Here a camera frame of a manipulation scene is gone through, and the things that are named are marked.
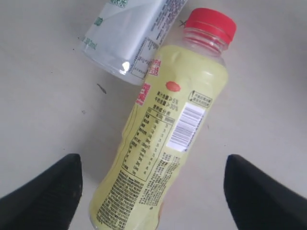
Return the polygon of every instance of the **nutrition facts label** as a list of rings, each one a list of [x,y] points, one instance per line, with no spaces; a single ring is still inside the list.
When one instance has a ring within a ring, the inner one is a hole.
[[[129,72],[144,79],[154,54],[163,43],[167,32],[175,21],[187,0],[166,0],[152,27],[149,35],[144,38]]]
[[[148,108],[129,145],[122,168],[142,181],[147,181],[174,122],[174,119]]]
[[[132,68],[129,72],[138,77],[144,78],[147,73],[148,66],[150,65],[154,54],[157,52],[159,46],[150,38],[146,37],[136,55]]]

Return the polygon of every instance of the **bottle neck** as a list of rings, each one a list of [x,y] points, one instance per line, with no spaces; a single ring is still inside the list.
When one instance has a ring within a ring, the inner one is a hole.
[[[193,46],[205,48],[210,51],[210,53],[217,56],[221,55],[224,50],[228,49],[228,44],[219,37],[195,28],[184,29],[184,41]]]

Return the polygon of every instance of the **black object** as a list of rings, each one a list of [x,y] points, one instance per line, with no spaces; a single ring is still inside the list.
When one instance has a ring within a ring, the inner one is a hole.
[[[239,230],[307,230],[307,200],[241,156],[227,159],[224,193]]]
[[[0,199],[0,230],[67,230],[82,188],[80,156],[69,154]]]

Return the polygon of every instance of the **white table surface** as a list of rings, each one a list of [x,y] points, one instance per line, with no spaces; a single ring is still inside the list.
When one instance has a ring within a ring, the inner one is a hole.
[[[0,197],[64,155],[79,153],[84,189],[72,230],[92,229],[89,201],[139,90],[77,50],[103,4],[0,1]],[[224,54],[230,81],[165,199],[159,229],[235,230],[223,194],[229,154],[307,197],[307,3],[190,0],[180,19],[195,7],[220,10],[237,22]]]

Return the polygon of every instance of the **red oval logo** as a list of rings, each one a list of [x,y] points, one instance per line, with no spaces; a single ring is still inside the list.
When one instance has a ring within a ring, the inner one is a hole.
[[[180,85],[174,81],[169,81],[166,83],[166,88],[172,92],[179,92],[181,90]]]

